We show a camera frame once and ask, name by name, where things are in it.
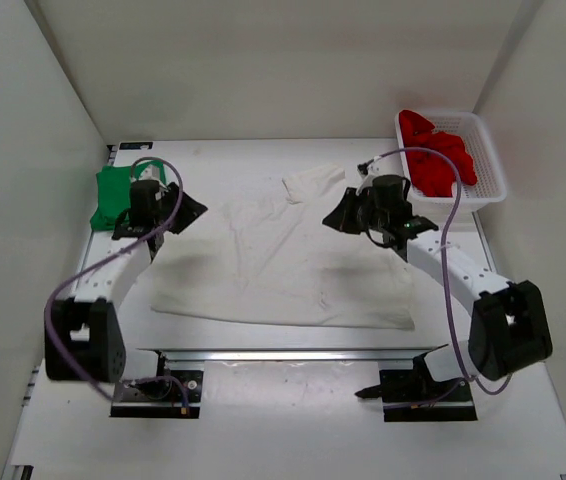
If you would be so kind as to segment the white t-shirt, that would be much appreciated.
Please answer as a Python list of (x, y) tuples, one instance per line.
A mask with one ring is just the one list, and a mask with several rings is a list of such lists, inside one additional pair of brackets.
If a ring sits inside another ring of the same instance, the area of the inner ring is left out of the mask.
[(210, 208), (166, 238), (149, 269), (152, 309), (238, 323), (413, 329), (409, 267), (364, 236), (322, 223), (346, 187), (345, 170), (327, 164)]

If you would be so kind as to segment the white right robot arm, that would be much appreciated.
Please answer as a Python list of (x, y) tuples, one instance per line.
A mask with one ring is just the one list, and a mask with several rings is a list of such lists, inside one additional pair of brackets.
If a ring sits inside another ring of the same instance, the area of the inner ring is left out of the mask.
[(539, 288), (491, 272), (450, 243), (431, 220), (414, 214), (410, 182), (382, 175), (347, 188), (323, 225), (351, 235), (381, 234), (377, 246), (391, 249), (428, 274), (470, 315), (469, 336), (416, 357), (412, 387), (423, 399), (443, 393), (450, 380), (497, 381), (548, 359), (553, 343)]

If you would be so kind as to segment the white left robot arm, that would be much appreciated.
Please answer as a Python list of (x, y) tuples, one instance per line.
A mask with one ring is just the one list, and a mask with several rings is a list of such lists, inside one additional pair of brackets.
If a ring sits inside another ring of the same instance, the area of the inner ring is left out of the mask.
[(164, 235), (182, 233), (208, 211), (176, 183), (158, 180), (134, 181), (129, 202), (115, 220), (105, 257), (86, 269), (87, 278), (72, 294), (54, 294), (46, 306), (45, 368), (53, 381), (98, 385), (122, 379), (126, 348), (118, 309)]

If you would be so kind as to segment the green t-shirt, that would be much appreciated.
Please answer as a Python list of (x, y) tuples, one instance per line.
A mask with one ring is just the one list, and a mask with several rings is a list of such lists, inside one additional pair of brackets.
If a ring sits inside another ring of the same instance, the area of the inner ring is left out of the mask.
[(146, 161), (132, 169), (130, 166), (106, 165), (96, 174), (97, 208), (90, 219), (95, 232), (112, 231), (118, 216), (130, 207), (129, 190), (131, 178), (139, 179), (150, 167), (156, 167), (162, 182), (166, 181), (164, 165), (157, 161)]

